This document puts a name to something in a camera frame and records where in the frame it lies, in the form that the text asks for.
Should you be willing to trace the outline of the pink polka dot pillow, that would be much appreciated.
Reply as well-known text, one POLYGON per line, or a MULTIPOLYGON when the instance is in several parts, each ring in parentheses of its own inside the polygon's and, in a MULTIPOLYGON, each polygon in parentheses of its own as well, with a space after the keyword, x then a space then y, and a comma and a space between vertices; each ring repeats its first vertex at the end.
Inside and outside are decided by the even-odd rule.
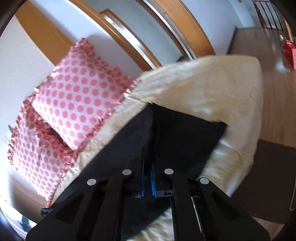
POLYGON ((31 100, 26 98, 22 102, 11 134, 8 159, 50 207, 77 154, 52 133, 53 129, 33 108, 31 100))
POLYGON ((78 150, 136 84, 96 56, 94 46, 82 38, 40 85, 32 106, 68 147, 78 150))

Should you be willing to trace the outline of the black stair railing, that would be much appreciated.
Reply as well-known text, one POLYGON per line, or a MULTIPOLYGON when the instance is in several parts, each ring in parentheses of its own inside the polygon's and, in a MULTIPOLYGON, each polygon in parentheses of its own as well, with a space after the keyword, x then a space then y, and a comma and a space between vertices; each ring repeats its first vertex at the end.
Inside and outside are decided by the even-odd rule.
POLYGON ((259 22, 265 29, 275 29, 283 31, 283 23, 280 15, 270 1, 252 1, 257 12, 259 22))

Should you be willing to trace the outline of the dark floor rug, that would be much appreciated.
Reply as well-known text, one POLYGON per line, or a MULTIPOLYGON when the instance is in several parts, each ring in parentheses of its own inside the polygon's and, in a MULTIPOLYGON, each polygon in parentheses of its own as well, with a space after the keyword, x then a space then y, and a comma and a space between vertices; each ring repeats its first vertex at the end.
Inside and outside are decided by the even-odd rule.
POLYGON ((294 185, 295 148, 259 140, 250 173, 231 198, 253 217, 285 224, 294 185))

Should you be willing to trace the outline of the red bag on floor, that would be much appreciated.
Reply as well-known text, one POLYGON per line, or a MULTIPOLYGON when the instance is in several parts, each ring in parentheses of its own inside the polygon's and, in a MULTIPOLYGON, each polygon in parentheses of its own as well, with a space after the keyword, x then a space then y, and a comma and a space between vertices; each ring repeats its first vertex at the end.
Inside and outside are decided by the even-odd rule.
POLYGON ((285 41, 285 54, 291 63, 294 71, 296 71, 296 46, 295 43, 289 40, 285 41))

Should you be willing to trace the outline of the black pants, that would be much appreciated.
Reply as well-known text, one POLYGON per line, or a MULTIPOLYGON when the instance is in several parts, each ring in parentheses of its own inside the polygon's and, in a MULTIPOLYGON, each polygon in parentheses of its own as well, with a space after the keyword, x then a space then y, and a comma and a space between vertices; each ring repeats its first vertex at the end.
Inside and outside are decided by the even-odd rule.
MULTIPOLYGON (((92 159, 78 178, 58 197, 56 204, 41 209, 41 215, 46 217, 89 178, 104 181, 126 166, 133 170, 143 147, 145 164, 160 163, 164 169, 176 169, 179 173, 196 179, 226 128, 227 125, 223 122, 209 122, 156 104, 148 104, 92 159)), ((121 240, 138 235, 171 206, 168 197, 149 196, 129 198, 127 201, 121 240)), ((91 238, 95 223, 90 218, 92 214, 97 216, 96 201, 97 197, 86 212, 82 237, 78 240, 91 238)))

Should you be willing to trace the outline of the cream patterned bedspread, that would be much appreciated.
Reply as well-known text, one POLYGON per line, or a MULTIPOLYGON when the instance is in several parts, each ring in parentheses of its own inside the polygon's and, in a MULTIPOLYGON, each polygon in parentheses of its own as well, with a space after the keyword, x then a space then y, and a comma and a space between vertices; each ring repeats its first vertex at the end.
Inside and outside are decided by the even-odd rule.
MULTIPOLYGON (((230 197, 252 167, 260 135, 263 94, 259 61, 242 55, 208 56, 145 72, 136 82, 79 154, 78 162, 58 188, 57 199, 148 104, 227 125, 201 174, 194 180, 208 178, 230 197)), ((127 201, 149 194, 152 197, 151 164, 144 163, 141 197, 130 196, 127 201)), ((144 240, 175 240, 171 209, 168 208, 140 233, 144 240)))

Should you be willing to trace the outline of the wooden headboard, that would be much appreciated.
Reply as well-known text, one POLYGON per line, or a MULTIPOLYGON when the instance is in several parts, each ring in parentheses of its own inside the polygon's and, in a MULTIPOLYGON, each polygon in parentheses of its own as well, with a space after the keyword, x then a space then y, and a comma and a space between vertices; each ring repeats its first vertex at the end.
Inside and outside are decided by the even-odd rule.
POLYGON ((215 53, 182 1, 22 1, 16 18, 52 63, 82 37, 132 75, 215 53))

